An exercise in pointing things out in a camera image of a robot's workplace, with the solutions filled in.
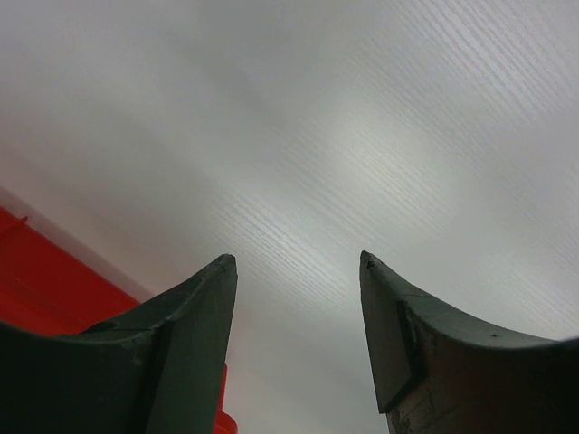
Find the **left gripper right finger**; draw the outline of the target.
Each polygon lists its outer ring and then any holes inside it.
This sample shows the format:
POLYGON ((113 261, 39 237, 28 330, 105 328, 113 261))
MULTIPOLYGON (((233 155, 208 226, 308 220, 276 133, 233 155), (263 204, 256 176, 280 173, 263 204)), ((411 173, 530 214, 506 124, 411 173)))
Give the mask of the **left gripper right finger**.
POLYGON ((578 342, 469 315, 360 256, 377 407, 393 433, 575 433, 578 342))

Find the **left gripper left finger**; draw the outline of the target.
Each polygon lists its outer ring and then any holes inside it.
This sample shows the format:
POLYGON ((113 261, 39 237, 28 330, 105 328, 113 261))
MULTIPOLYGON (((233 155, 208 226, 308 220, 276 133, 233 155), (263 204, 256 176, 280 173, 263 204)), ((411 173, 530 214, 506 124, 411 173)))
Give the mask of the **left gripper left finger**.
POLYGON ((236 298, 235 258, 76 335, 1 328, 4 433, 210 433, 236 298))

